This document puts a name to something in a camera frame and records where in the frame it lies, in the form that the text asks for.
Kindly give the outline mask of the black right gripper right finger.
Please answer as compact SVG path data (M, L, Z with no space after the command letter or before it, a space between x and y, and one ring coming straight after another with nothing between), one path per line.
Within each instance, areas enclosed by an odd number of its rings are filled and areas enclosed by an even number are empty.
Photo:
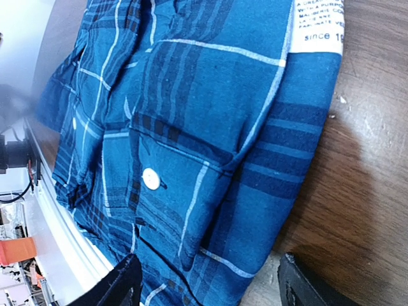
M358 303L339 293L293 253L285 253L281 257L277 275L283 305L358 306Z

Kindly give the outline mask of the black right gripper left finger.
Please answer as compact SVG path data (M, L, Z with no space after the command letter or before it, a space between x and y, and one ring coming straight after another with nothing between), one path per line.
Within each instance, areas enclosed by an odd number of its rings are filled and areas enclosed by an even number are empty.
M91 290L69 306L115 306L140 304L142 266L136 254L127 255Z

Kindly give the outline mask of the dark blue plaid shirt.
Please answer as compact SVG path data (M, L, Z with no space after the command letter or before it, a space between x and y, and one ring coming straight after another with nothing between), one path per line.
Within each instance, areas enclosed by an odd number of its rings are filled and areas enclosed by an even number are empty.
M342 61L342 1L88 1L37 118L57 201L142 305L238 305L293 208Z

